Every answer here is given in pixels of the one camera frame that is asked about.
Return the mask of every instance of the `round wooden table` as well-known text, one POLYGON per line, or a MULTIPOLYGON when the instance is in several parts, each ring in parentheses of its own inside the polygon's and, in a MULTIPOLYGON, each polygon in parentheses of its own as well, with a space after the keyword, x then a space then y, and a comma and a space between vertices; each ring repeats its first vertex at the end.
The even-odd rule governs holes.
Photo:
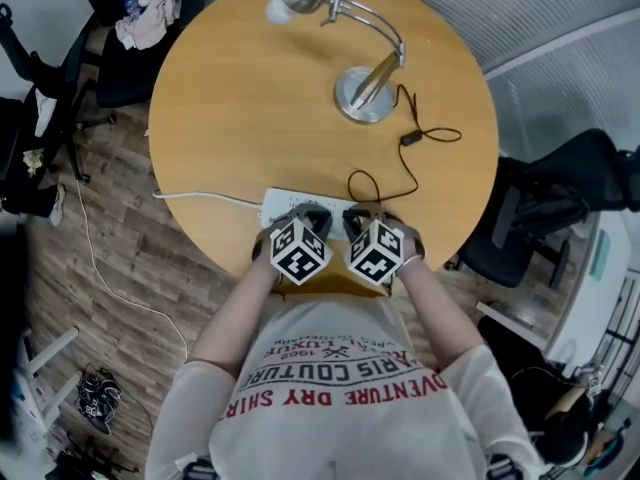
MULTIPOLYGON (((391 51, 388 42, 344 17, 320 27, 326 7, 272 24, 265 16, 269 1, 216 0, 169 52, 149 121, 160 189, 258 203, 269 187, 349 199, 346 180, 354 169, 374 176, 383 197, 410 189, 397 151, 399 137, 415 128, 406 99, 370 125, 349 121, 333 101, 338 76, 353 66, 376 66, 391 51)), ((420 189, 385 203, 420 231, 435 269, 473 231, 493 186, 498 132, 491 95, 462 39, 420 0, 356 1, 404 37, 407 64, 391 82, 417 92, 422 128, 446 126, 463 135, 452 144, 423 139, 405 148, 420 189)), ((358 197, 375 197, 363 176, 352 186, 358 197)), ((167 204, 211 260, 234 275, 246 270, 260 230, 256 210, 203 198, 167 204)), ((335 280, 347 275, 341 259, 347 244, 329 245, 336 254, 322 277, 335 280)))

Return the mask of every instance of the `shirt sleeve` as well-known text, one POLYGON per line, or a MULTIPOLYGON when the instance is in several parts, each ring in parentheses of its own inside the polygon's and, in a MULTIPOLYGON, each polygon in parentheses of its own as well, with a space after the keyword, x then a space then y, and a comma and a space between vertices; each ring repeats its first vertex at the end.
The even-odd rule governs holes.
POLYGON ((209 439, 236 384, 224 370, 194 361, 180 367, 156 422, 145 466, 146 480, 182 477, 176 461, 209 456, 209 439))
POLYGON ((441 375, 460 400, 485 454, 506 455, 522 469, 525 479, 537 479, 541 460, 489 348, 472 348, 441 375))

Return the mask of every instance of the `desk lamp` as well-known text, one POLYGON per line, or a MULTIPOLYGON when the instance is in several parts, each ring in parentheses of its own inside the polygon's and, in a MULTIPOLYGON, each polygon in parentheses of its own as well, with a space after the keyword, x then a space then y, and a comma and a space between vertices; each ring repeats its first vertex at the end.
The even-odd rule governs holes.
POLYGON ((323 4, 329 7, 329 16, 320 26, 335 23, 339 15, 347 16, 378 31, 393 45, 393 51, 377 67, 350 68, 340 75, 335 87, 336 105, 347 117, 359 123, 375 123, 384 119, 393 110, 393 89, 389 77, 397 68, 404 67, 406 61, 405 42, 391 23, 373 9, 351 0, 271 0, 266 12, 273 23, 284 24, 296 14, 315 12, 323 4), (374 16, 388 30, 353 14, 351 11, 354 9, 374 16))

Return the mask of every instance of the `bracelet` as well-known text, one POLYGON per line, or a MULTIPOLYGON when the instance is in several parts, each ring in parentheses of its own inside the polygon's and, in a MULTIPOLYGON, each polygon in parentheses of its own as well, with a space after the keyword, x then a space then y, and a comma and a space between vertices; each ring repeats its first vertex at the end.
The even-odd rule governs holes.
POLYGON ((422 260, 424 259, 422 256, 420 256, 419 254, 415 254, 413 256, 411 256, 411 258, 408 258, 406 260, 404 260, 404 263, 402 265, 400 265, 400 268, 397 270, 397 274, 400 274, 400 271, 409 263, 411 263, 413 260, 422 260))

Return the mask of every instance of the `black and white marker cube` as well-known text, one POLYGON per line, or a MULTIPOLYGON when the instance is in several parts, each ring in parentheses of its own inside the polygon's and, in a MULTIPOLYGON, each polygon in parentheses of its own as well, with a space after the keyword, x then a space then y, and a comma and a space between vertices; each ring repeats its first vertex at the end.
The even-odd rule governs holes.
POLYGON ((297 285, 327 266, 333 251, 302 221, 271 233, 271 264, 297 285))
POLYGON ((375 219, 351 244, 344 262, 354 274, 379 285, 387 281, 404 261, 404 233, 375 219))

